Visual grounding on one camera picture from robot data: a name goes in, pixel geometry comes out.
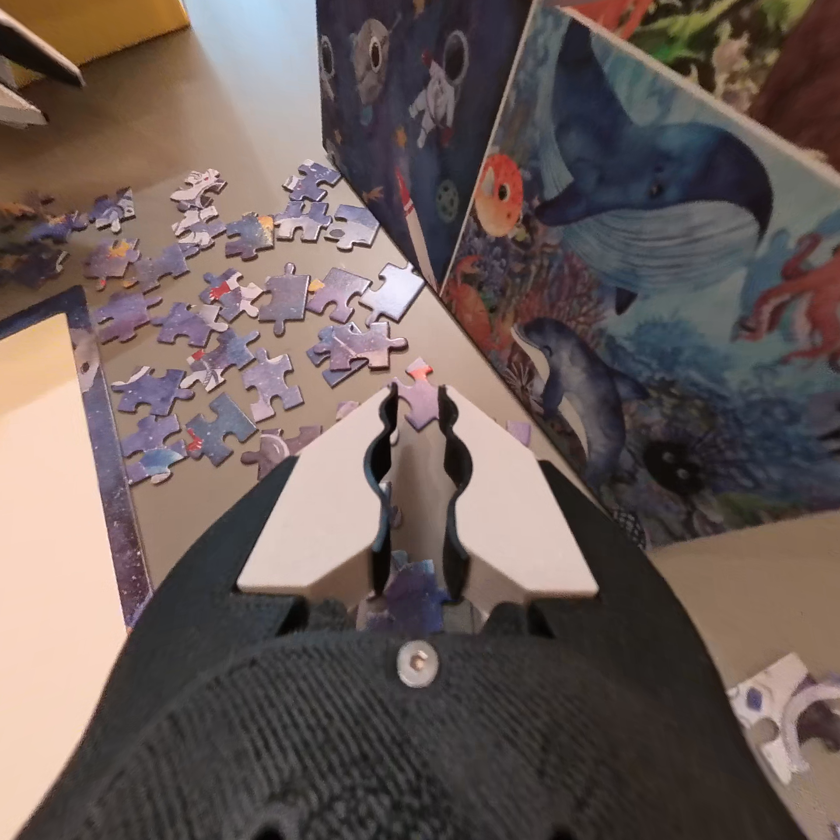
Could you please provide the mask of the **purple jigsaw piece red corner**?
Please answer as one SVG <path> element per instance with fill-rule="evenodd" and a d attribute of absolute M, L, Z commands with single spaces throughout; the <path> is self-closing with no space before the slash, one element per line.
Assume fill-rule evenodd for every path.
<path fill-rule="evenodd" d="M 433 372 L 431 365 L 422 357 L 417 357 L 406 367 L 406 374 L 413 381 L 410 385 L 397 377 L 391 379 L 399 397 L 409 405 L 406 421 L 418 433 L 438 420 L 438 387 L 428 380 Z"/>

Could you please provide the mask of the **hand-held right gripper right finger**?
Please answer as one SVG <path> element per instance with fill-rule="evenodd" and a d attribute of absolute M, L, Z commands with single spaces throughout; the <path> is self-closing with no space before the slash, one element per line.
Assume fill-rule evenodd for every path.
<path fill-rule="evenodd" d="M 454 485 L 442 552 L 451 598 L 590 599 L 599 586 L 534 454 L 455 388 L 438 390 L 444 471 Z"/>

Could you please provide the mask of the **space puzzle frame tray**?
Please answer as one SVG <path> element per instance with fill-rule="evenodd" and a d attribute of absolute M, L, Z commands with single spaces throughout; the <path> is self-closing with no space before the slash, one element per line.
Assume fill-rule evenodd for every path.
<path fill-rule="evenodd" d="M 151 581 L 85 291 L 1 334 L 1 838 L 14 838 L 74 753 Z"/>

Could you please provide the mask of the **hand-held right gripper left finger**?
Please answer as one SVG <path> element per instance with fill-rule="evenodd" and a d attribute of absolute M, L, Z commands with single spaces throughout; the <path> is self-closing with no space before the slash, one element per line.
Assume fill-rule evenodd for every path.
<path fill-rule="evenodd" d="M 250 594 L 362 601 L 391 572 L 390 498 L 398 392 L 389 385 L 308 444 L 291 466 L 237 579 Z"/>

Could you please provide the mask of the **yellow plastic bin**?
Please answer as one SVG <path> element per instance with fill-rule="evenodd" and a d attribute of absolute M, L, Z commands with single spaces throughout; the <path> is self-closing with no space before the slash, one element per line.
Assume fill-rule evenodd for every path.
<path fill-rule="evenodd" d="M 71 2 L 59 51 L 75 65 L 112 56 L 192 25 L 181 1 Z"/>

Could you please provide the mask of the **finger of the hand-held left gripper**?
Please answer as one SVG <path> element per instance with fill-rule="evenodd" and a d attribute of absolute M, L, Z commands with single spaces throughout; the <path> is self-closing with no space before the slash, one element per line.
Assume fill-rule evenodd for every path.
<path fill-rule="evenodd" d="M 1 124 L 19 130 L 48 124 L 46 115 L 18 92 L 11 62 L 3 56 L 1 57 Z"/>
<path fill-rule="evenodd" d="M 75 88 L 85 86 L 76 65 L 4 10 L 1 10 L 1 57 L 51 80 Z"/>

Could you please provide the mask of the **puzzle pieces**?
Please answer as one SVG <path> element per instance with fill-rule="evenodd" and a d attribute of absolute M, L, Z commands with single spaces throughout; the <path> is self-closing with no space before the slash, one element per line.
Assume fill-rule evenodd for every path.
<path fill-rule="evenodd" d="M 160 278 L 185 274 L 186 260 L 210 246 L 224 229 L 211 198 L 201 195 L 205 188 L 218 192 L 224 187 L 219 173 L 194 172 L 185 181 L 190 188 L 172 195 L 184 213 L 183 220 L 172 226 L 181 240 L 158 259 L 139 261 L 125 289 L 116 290 L 105 306 L 89 313 L 129 485 L 168 480 L 172 465 L 187 457 L 206 456 L 215 465 L 223 463 L 231 455 L 226 436 L 236 436 L 239 442 L 251 439 L 259 432 L 257 424 L 275 415 L 273 400 L 281 400 L 286 410 L 303 404 L 300 388 L 287 383 L 293 372 L 290 356 L 272 356 L 263 346 L 251 349 L 260 332 L 236 332 L 230 323 L 240 313 L 270 322 L 281 338 L 288 322 L 333 307 L 331 323 L 322 326 L 307 350 L 313 364 L 327 365 L 322 374 L 333 386 L 366 367 L 388 370 L 390 354 L 403 351 L 408 341 L 391 336 L 382 318 L 400 321 L 424 287 L 412 266 L 392 263 L 381 269 L 376 289 L 371 289 L 369 278 L 339 267 L 319 280 L 298 272 L 290 262 L 281 274 L 268 276 L 264 287 L 243 285 L 241 272 L 228 267 L 216 275 L 205 274 L 199 303 L 178 301 L 168 313 L 149 318 L 148 308 L 159 303 L 151 291 Z M 506 370 L 505 379 L 511 385 L 515 375 L 533 368 L 533 376 L 526 380 L 526 397 L 532 398 L 530 405 L 539 419 L 563 417 L 570 424 L 578 418 L 588 456 L 586 471 L 617 462 L 613 432 L 624 430 L 623 404 L 641 402 L 653 392 L 683 423 L 679 427 L 683 437 L 660 435 L 647 441 L 645 448 L 632 446 L 632 455 L 644 455 L 644 462 L 635 461 L 635 467 L 626 468 L 621 477 L 647 471 L 673 497 L 704 501 L 703 482 L 721 479 L 702 449 L 705 443 L 721 446 L 723 467 L 730 466 L 730 455 L 747 455 L 748 445 L 781 444 L 782 432 L 803 440 L 805 432 L 814 431 L 826 447 L 825 454 L 838 457 L 838 389 L 818 390 L 803 408 L 794 404 L 794 392 L 773 391 L 782 385 L 783 365 L 826 357 L 826 363 L 838 369 L 838 299 L 833 296 L 838 279 L 832 271 L 827 284 L 805 284 L 804 280 L 816 278 L 814 274 L 793 272 L 802 268 L 802 259 L 821 240 L 818 233 L 803 237 L 784 265 L 784 281 L 753 294 L 751 307 L 743 308 L 733 323 L 732 339 L 743 348 L 763 343 L 763 357 L 750 359 L 752 386 L 741 383 L 735 396 L 723 395 L 723 381 L 711 376 L 723 374 L 723 362 L 734 362 L 734 356 L 726 352 L 709 370 L 703 368 L 719 348 L 704 344 L 687 322 L 673 323 L 679 327 L 678 337 L 688 340 L 686 351 L 691 355 L 680 366 L 689 377 L 685 385 L 677 385 L 662 360 L 654 359 L 653 350 L 662 353 L 677 346 L 664 336 L 656 346 L 648 342 L 647 354 L 629 357 L 647 378 L 639 382 L 597 356 L 582 332 L 573 329 L 571 317 L 566 322 L 536 318 L 524 308 L 510 327 L 496 332 L 477 289 L 464 281 L 480 273 L 486 255 L 467 255 L 457 263 L 444 300 L 480 343 L 501 339 L 503 350 L 518 348 L 521 363 Z M 282 428 L 259 433 L 259 449 L 244 452 L 241 459 L 245 465 L 257 465 L 258 479 L 264 480 L 278 467 L 290 469 L 322 428 L 301 426 L 295 437 L 285 437 Z M 441 632 L 445 604 L 469 603 L 451 598 L 443 572 L 437 577 L 431 560 L 410 563 L 400 551 L 391 557 L 383 593 L 341 602 L 352 613 L 361 602 L 360 629 L 413 636 Z M 489 615 L 471 604 L 469 609 L 476 620 Z"/>

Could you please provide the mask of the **four-picture puzzle reference board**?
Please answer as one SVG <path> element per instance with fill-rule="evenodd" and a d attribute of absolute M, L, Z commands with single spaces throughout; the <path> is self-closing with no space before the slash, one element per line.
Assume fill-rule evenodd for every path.
<path fill-rule="evenodd" d="M 607 510 L 838 510 L 838 2 L 316 9 L 325 151 Z"/>

